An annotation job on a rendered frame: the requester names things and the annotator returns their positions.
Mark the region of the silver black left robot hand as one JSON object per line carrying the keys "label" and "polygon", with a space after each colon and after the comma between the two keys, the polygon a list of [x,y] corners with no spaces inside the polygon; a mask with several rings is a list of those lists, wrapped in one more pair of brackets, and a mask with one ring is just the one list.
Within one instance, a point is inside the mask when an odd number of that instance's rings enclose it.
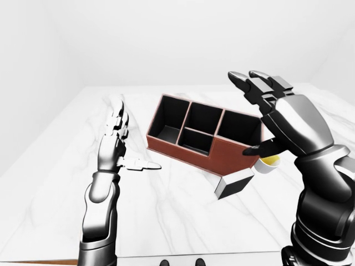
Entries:
{"label": "silver black left robot hand", "polygon": [[156,162],[125,157],[128,125],[129,115],[120,100],[106,120],[105,134],[98,151],[98,170],[117,173],[122,167],[133,171],[161,169],[161,165]]}

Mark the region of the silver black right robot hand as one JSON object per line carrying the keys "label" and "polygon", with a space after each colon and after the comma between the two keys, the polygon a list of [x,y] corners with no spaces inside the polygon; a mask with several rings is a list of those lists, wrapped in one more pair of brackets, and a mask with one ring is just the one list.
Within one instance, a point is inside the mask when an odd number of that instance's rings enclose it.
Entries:
{"label": "silver black right robot hand", "polygon": [[310,99],[294,93],[285,79],[255,70],[248,75],[230,71],[228,77],[250,104],[258,106],[262,123],[274,135],[246,148],[243,155],[264,158],[288,150],[297,157],[306,157],[334,150],[325,119]]}

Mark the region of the black and white book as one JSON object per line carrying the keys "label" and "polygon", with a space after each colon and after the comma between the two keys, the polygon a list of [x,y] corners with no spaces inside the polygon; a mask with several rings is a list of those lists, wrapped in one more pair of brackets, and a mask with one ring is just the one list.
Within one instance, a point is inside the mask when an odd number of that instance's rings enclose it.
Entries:
{"label": "black and white book", "polygon": [[254,175],[254,172],[250,168],[245,168],[223,176],[216,187],[216,197],[222,199],[242,191]]}

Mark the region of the red-brown desk caddy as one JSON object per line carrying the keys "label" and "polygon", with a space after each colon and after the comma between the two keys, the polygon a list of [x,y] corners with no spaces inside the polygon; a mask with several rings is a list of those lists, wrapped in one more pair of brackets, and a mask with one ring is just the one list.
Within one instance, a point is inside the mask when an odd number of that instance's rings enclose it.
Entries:
{"label": "red-brown desk caddy", "polygon": [[265,139],[265,126],[255,115],[162,95],[146,138],[149,150],[225,176],[256,163],[242,152]]}

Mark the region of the white mug with yellow inside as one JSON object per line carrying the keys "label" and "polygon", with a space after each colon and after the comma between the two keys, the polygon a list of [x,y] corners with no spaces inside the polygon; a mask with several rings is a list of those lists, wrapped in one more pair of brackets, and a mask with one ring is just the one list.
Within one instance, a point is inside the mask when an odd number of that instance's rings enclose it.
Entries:
{"label": "white mug with yellow inside", "polygon": [[278,168],[281,164],[281,158],[279,155],[273,155],[269,157],[259,158],[254,168],[257,172],[262,174],[267,174],[273,171],[274,169]]}

